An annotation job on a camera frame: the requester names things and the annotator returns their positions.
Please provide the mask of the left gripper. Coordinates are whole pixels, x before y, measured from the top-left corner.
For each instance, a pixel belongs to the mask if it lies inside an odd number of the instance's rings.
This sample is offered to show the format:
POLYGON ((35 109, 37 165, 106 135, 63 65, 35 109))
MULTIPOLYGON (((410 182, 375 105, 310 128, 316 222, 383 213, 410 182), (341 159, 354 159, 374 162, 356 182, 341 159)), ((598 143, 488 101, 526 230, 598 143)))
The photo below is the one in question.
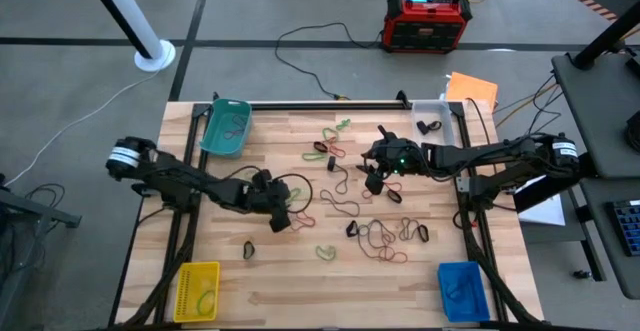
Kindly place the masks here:
POLYGON ((273 178, 269 170, 261 170, 252 176, 251 187, 247 191, 247 209, 253 213, 270 214, 271 230, 281 232, 291 225, 288 208, 300 208, 300 200, 296 198, 299 194, 299 188, 289 190, 287 184, 273 178))

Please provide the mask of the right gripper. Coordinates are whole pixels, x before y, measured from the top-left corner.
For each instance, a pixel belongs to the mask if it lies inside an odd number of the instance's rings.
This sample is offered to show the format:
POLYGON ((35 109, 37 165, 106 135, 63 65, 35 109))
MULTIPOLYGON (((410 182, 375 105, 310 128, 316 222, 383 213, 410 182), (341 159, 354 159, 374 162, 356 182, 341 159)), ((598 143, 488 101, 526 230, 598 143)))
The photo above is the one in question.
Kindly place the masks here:
POLYGON ((392 175, 425 175, 423 150, 407 138, 399 138, 382 125, 377 126, 382 138, 375 141, 357 165, 367 174, 365 187, 379 195, 385 180, 392 175))

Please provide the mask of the teal plastic basket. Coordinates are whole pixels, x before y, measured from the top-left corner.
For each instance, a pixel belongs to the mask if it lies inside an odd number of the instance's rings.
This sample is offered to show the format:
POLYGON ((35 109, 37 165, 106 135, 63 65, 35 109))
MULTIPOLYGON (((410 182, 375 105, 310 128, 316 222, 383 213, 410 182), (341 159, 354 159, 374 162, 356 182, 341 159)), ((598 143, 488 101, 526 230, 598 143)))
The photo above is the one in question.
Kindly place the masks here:
POLYGON ((251 121, 252 107, 248 102, 223 98, 215 100, 212 104, 211 119, 200 141, 201 149, 219 157, 239 158, 251 130, 251 121), (242 136, 225 139, 223 133, 233 115, 245 117, 247 127, 242 136))

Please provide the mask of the clear plastic bin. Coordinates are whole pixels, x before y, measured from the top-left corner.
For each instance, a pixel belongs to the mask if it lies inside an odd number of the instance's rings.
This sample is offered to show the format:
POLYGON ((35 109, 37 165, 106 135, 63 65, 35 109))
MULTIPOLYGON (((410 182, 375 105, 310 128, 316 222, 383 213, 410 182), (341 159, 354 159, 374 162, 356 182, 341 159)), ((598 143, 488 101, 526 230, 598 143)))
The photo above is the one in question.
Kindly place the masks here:
POLYGON ((412 140, 418 145, 421 145, 422 143, 437 145, 455 144, 451 111, 447 102, 442 100, 413 101, 411 117, 413 132, 412 140), (426 135, 422 135, 416 126, 418 121, 423 121, 427 125, 433 121, 441 121, 442 127, 437 131, 432 131, 426 135))

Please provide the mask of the orange paper folder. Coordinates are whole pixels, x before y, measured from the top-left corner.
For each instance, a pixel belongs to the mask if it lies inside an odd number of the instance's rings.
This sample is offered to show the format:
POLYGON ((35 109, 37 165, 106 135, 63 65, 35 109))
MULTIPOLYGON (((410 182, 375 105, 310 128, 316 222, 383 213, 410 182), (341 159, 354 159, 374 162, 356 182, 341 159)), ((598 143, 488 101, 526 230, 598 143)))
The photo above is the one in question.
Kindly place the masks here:
POLYGON ((498 85, 466 74, 453 72, 445 92, 446 100, 461 101, 466 98, 485 101, 489 110, 494 111, 498 95, 498 85))

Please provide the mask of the yellow plastic basket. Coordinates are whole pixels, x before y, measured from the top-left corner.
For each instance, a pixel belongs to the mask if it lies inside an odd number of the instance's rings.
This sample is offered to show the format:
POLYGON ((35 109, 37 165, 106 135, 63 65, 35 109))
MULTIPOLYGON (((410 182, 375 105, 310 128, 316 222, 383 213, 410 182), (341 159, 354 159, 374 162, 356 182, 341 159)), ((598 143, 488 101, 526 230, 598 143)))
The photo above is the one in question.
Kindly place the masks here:
POLYGON ((192 262, 183 263, 179 269, 173 321, 176 323, 211 322, 217 316, 220 283, 220 263, 192 262), (196 303, 201 294, 215 290, 217 306, 209 317, 199 316, 196 303))

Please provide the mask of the black diagonal beam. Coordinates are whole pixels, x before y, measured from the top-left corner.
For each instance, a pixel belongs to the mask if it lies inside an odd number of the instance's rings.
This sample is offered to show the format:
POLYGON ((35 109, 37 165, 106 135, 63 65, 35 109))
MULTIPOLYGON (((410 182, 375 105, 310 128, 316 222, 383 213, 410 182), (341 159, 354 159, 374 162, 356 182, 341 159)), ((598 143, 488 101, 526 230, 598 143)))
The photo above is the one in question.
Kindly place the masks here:
POLYGON ((534 207, 546 199, 567 191, 570 194, 571 206, 577 210, 580 206, 577 203, 575 194, 571 188, 583 179, 599 178, 596 173, 578 174, 569 177, 544 176, 542 179, 524 187, 513 196, 516 211, 518 213, 534 207))

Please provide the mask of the blue plastic basket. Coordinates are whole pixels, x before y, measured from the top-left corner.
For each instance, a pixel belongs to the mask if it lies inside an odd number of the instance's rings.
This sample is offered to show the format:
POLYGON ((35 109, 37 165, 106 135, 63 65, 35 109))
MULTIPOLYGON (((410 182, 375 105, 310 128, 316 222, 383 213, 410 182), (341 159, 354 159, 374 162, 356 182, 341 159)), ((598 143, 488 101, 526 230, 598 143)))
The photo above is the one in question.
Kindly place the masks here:
POLYGON ((440 286, 444 313, 452 323, 485 322, 490 319, 486 294, 477 262, 441 263, 437 278, 440 286), (467 302, 454 303, 445 296, 447 286, 459 280, 469 279, 473 296, 467 302))

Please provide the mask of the white paper sheet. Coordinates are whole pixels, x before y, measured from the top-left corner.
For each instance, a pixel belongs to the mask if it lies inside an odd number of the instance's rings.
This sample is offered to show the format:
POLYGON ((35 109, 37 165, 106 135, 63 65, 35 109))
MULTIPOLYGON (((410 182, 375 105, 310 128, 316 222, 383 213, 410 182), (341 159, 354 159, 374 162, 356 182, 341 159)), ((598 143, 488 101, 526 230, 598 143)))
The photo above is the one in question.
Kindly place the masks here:
POLYGON ((556 194, 545 201, 520 212, 519 220, 529 223, 565 226, 566 223, 562 209, 561 196, 556 194))

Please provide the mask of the white pole with round base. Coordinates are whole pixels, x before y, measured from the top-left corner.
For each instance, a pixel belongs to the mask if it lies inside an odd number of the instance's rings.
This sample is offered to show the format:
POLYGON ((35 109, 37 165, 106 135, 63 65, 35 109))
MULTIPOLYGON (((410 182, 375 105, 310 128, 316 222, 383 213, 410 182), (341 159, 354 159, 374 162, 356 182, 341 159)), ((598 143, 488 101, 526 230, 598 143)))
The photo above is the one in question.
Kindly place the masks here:
POLYGON ((175 59, 175 46, 160 39, 135 0, 100 0, 135 48, 134 63, 144 72, 167 68, 175 59))

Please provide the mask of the grey side table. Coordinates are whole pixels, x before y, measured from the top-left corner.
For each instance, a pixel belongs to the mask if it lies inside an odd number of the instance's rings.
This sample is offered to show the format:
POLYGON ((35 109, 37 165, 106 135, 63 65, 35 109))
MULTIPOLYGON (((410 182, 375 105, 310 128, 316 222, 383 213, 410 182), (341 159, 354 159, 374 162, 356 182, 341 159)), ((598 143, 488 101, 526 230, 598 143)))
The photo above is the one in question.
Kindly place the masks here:
POLYGON ((567 55, 551 63, 598 174, 640 178, 640 152, 624 137, 627 120, 640 111, 640 77, 626 66, 626 57, 603 55, 586 70, 567 55))

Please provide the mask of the grey metal stand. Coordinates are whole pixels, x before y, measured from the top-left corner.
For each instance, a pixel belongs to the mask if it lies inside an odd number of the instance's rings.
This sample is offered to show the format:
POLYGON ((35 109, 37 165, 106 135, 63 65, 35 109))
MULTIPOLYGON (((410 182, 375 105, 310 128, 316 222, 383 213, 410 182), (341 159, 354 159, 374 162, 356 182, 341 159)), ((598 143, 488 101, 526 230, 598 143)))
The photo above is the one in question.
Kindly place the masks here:
POLYGON ((45 183, 20 196, 0 173, 0 325, 14 312, 32 271, 44 264, 49 233, 80 225, 79 216, 57 208, 65 194, 64 186, 45 183))

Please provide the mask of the grey desk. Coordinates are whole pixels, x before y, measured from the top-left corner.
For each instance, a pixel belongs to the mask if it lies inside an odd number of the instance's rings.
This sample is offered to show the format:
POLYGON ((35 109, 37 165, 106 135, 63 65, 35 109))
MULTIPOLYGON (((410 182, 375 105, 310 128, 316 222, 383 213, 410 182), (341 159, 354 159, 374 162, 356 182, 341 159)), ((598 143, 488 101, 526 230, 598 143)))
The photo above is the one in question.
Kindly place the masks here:
POLYGON ((614 277, 626 298, 640 300, 640 256, 625 254, 607 208, 610 202, 640 201, 640 180, 583 179, 580 189, 600 242, 600 258, 609 268, 606 275, 614 277))

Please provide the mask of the black keyboard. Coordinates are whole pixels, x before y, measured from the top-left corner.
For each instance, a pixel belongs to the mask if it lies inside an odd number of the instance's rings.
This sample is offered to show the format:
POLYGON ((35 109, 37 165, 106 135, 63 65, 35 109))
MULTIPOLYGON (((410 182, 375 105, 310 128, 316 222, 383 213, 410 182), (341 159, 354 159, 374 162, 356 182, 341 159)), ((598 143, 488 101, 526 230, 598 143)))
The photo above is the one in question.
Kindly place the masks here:
POLYGON ((607 202, 605 207, 624 253, 640 256, 640 199, 607 202))

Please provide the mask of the black pole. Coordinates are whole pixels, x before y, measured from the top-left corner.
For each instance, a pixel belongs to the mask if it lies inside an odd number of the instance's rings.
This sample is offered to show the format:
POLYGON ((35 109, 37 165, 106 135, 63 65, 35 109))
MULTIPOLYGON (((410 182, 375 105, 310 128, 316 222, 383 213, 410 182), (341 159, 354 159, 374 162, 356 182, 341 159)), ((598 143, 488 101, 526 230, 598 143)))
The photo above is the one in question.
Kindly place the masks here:
POLYGON ((572 64, 578 69, 590 68, 594 61, 616 42, 623 38, 640 23, 640 0, 622 14, 613 24, 603 31, 594 41, 576 56, 571 57, 572 64))

